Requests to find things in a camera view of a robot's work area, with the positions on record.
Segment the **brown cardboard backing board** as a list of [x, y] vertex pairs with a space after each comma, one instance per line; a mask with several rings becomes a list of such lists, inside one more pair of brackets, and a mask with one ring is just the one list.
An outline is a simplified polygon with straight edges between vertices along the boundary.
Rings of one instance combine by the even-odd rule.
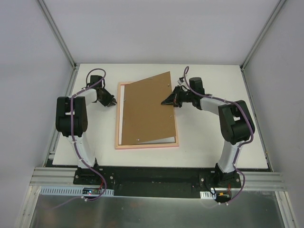
[[132, 145], [172, 137], [165, 109], [155, 111], [152, 100], [161, 96], [165, 100], [172, 93], [171, 74], [159, 75], [132, 82], [124, 87], [122, 145]]

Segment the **landscape photo print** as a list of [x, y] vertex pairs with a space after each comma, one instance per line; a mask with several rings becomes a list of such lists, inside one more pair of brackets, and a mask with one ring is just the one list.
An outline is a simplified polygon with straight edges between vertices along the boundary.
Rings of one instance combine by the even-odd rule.
[[165, 113], [169, 114], [168, 115], [169, 124], [166, 124], [165, 126], [170, 126], [172, 128], [171, 132], [174, 130], [174, 135], [172, 137], [163, 138], [163, 139], [156, 139], [156, 140], [152, 140], [152, 141], [146, 141], [146, 142], [139, 141], [139, 142], [137, 142], [135, 144], [144, 144], [144, 143], [171, 143], [171, 142], [175, 141], [176, 132], [175, 132], [174, 117], [173, 117], [174, 108], [172, 106], [168, 106], [168, 105], [166, 105], [165, 107], [163, 107], [163, 105], [161, 105], [161, 104], [156, 105], [156, 102], [158, 101], [158, 102], [161, 103], [162, 99], [161, 99], [160, 95], [155, 95], [155, 96], [157, 96], [157, 98], [154, 98], [152, 100], [153, 106], [158, 106], [158, 108], [155, 108], [155, 111], [159, 111], [161, 109], [165, 109]]

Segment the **pink picture frame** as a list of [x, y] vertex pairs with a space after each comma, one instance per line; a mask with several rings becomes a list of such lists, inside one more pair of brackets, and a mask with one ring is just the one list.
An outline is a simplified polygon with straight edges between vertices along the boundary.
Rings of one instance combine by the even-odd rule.
[[122, 119], [123, 119], [123, 98], [124, 98], [124, 86], [132, 82], [119, 82], [117, 88], [117, 104], [116, 104], [116, 124], [115, 124], [115, 141], [114, 147], [116, 150], [132, 150], [132, 149], [156, 149], [156, 148], [176, 148], [179, 147], [179, 134], [176, 120], [176, 113], [173, 110], [173, 117], [175, 123], [175, 141], [174, 142], [163, 142], [163, 143], [144, 143], [134, 145], [121, 145], [122, 136]]

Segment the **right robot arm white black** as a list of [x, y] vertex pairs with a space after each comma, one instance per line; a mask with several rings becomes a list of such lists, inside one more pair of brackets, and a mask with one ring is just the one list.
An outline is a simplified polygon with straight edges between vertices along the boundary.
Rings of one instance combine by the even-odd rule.
[[178, 85], [173, 92], [161, 102], [162, 105], [182, 107], [191, 103], [202, 111], [208, 111], [219, 117], [224, 146], [220, 160], [215, 166], [214, 183], [225, 187], [237, 174], [236, 162], [244, 144], [250, 143], [255, 132], [248, 106], [244, 100], [235, 102], [215, 98], [206, 94], [200, 77], [189, 79], [189, 88]]

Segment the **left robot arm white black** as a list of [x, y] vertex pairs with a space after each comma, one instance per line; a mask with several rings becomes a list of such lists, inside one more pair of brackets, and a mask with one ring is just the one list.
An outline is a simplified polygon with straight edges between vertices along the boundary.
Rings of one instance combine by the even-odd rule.
[[88, 169], [84, 173], [84, 179], [91, 185], [100, 181], [101, 174], [94, 169], [97, 161], [86, 137], [87, 107], [93, 103], [100, 103], [104, 107], [117, 104], [114, 95], [106, 90], [104, 79], [103, 76], [90, 76], [86, 87], [72, 96], [58, 97], [56, 106], [56, 130], [70, 142], [77, 157], [77, 166]]

